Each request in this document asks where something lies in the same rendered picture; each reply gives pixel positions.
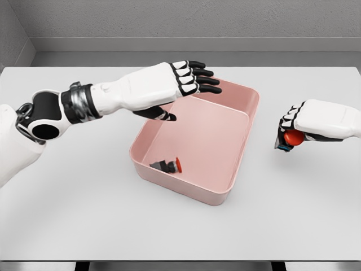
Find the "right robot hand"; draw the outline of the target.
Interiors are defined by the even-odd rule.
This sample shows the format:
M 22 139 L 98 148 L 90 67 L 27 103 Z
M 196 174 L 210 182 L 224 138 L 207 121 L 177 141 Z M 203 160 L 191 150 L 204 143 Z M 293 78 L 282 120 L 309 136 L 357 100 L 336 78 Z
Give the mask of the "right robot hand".
M 346 138 L 342 118 L 346 106 L 309 99 L 295 104 L 281 117 L 275 149 L 290 152 L 296 145 L 290 139 L 285 139 L 287 132 L 301 133 L 300 141 L 338 142 Z

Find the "red-button industrial switch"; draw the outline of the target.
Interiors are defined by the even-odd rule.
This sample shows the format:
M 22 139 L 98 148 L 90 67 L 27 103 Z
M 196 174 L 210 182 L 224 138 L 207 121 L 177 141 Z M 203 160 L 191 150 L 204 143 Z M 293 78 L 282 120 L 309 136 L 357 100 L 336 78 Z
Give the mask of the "red-button industrial switch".
M 165 160 L 157 161 L 150 164 L 149 166 L 165 173 L 182 173 L 182 167 L 179 158 L 175 158 L 174 161 L 170 161 L 168 163 Z
M 299 130 L 279 130 L 274 149 L 290 152 L 294 146 L 300 145 L 305 135 Z

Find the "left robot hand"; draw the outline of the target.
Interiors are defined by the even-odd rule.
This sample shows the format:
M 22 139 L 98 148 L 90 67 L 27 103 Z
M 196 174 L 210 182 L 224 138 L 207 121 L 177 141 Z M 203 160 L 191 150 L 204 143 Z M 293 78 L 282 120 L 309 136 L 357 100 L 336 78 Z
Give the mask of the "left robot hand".
M 220 81 L 213 76 L 204 63 L 191 60 L 143 68 L 126 76 L 123 107 L 148 119 L 176 121 L 177 117 L 161 106 L 192 94 L 220 94 Z

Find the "pink rectangular basket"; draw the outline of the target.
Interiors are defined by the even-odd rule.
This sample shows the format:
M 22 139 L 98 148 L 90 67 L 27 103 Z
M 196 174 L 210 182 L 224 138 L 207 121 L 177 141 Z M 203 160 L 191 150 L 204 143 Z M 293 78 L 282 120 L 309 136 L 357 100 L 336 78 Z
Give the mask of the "pink rectangular basket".
M 259 93 L 221 81 L 220 94 L 200 93 L 164 105 L 176 121 L 147 120 L 130 147 L 139 176 L 211 206 L 234 186 L 259 104 Z M 182 173 L 149 165 L 179 158 Z

